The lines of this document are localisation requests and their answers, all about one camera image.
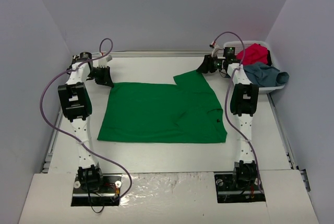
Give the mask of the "green t shirt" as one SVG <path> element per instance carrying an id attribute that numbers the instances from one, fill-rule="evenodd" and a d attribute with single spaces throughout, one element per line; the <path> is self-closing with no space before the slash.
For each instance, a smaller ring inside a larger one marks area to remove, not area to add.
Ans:
<path id="1" fill-rule="evenodd" d="M 99 141 L 225 143 L 223 108 L 204 76 L 191 71 L 173 84 L 119 82 L 109 93 Z"/>

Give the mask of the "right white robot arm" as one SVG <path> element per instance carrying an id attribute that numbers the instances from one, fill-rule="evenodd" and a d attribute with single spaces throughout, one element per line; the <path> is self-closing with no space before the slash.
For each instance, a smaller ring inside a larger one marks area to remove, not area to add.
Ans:
<path id="1" fill-rule="evenodd" d="M 229 103 L 230 112 L 235 117 L 235 124 L 227 114 L 225 118 L 237 132 L 240 146 L 231 176 L 232 184 L 238 189 L 245 188 L 250 182 L 257 182 L 260 185 L 258 161 L 252 144 L 253 117 L 257 110 L 259 87 L 248 79 L 242 60 L 236 58 L 234 47 L 221 49 L 213 44 L 210 47 L 212 52 L 204 56 L 197 72 L 207 74 L 225 70 L 231 79 L 229 87 L 233 87 L 233 93 L 230 96 L 230 89 L 228 89 L 225 103 Z M 220 50 L 223 51 L 222 58 L 218 57 Z"/>

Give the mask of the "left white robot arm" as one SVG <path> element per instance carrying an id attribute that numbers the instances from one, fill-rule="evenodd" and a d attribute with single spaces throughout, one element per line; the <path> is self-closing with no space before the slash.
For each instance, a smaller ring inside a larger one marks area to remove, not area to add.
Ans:
<path id="1" fill-rule="evenodd" d="M 87 191 L 98 192 L 104 188 L 105 178 L 97 158 L 87 148 L 91 145 L 90 115 L 92 104 L 86 89 L 85 81 L 90 78 L 98 85 L 113 88 L 108 62 L 112 56 L 108 54 L 93 58 L 89 52 L 81 52 L 73 56 L 71 68 L 67 71 L 69 79 L 64 85 L 58 86 L 58 95 L 63 115 L 67 118 L 79 138 L 77 178 L 80 187 Z"/>

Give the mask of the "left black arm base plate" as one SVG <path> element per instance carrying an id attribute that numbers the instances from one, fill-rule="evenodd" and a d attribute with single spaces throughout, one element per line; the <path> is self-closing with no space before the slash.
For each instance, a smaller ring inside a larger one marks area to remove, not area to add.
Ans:
<path id="1" fill-rule="evenodd" d="M 120 204 L 119 195 L 122 186 L 122 176 L 120 174 L 106 174 L 103 176 L 102 185 L 91 187 L 90 201 L 88 199 L 88 191 L 84 183 L 79 182 L 78 176 L 75 177 L 71 207 L 102 207 L 102 206 L 118 206 Z"/>

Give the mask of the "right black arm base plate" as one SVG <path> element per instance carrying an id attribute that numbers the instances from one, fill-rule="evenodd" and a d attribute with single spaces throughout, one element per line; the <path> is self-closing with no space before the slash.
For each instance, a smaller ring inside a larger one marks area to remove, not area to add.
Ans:
<path id="1" fill-rule="evenodd" d="M 265 202 L 256 180 L 235 182 L 232 173 L 215 173 L 216 196 L 219 204 Z"/>

